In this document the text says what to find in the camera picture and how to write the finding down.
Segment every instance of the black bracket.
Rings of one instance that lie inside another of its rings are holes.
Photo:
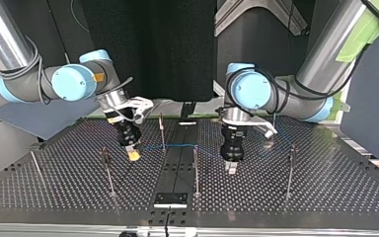
[[[184,102],[181,108],[181,118],[178,122],[179,125],[195,125],[196,121],[189,118],[195,111],[196,102]]]

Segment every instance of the black cable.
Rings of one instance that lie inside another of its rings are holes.
[[[379,10],[369,1],[369,0],[361,0],[362,4],[368,8],[368,10],[379,19]]]
[[[290,83],[287,82],[287,81],[284,81],[285,82],[285,87],[287,88],[287,91],[290,91]],[[285,97],[284,97],[284,101],[282,102],[281,104],[281,107],[275,112],[276,114],[279,114],[282,112],[282,110],[284,110],[285,106],[288,104],[288,94],[285,93]]]

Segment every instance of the metal rod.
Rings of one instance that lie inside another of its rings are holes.
[[[30,153],[31,153],[32,156],[33,156],[34,164],[36,165],[36,169],[37,169],[37,171],[38,171],[38,174],[39,174],[39,176],[41,177],[41,180],[42,180],[43,184],[45,185],[45,183],[44,183],[44,176],[42,175],[41,168],[39,167],[39,164],[38,164],[38,160],[37,160],[36,154],[34,153],[34,151],[30,151]]]
[[[198,180],[198,148],[193,148],[193,165],[195,168],[195,196],[198,197],[199,193],[199,180]]]
[[[165,132],[164,132],[163,116],[162,116],[162,114],[159,116],[159,128],[161,129],[161,136],[162,136],[162,150],[166,151],[166,147],[165,147]]]
[[[361,0],[340,2],[297,74],[302,85],[328,93],[339,84],[350,63],[337,57],[365,9]]]
[[[0,0],[0,70],[23,68],[32,57],[33,50]]]
[[[114,191],[114,185],[113,185],[113,178],[111,176],[110,167],[108,165],[107,165],[107,174],[109,176],[109,181],[110,181],[110,187],[111,187],[111,190],[112,190],[112,195],[114,196],[115,195],[115,191]]]

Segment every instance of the blue cable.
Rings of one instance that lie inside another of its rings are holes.
[[[280,134],[280,136],[282,137],[282,139],[284,139],[285,142],[287,142],[288,145],[291,146],[291,142],[290,142],[290,140],[285,136],[286,133],[285,133],[284,129],[282,129],[281,127],[279,127],[278,130],[279,130],[279,134]]]
[[[206,150],[200,148],[198,145],[194,145],[194,144],[165,144],[166,147],[197,147],[199,151],[201,151],[202,153],[204,154],[207,154],[208,156],[210,157],[213,157],[213,158],[216,158],[217,156],[213,155],[213,154],[210,154],[208,153]],[[148,149],[148,150],[151,150],[151,149],[162,149],[163,148],[163,145],[162,144],[159,144],[159,145],[146,145],[144,146],[144,149]]]

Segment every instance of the black curtain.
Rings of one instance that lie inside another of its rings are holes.
[[[82,0],[95,48],[132,96],[208,101],[216,71],[216,0]]]

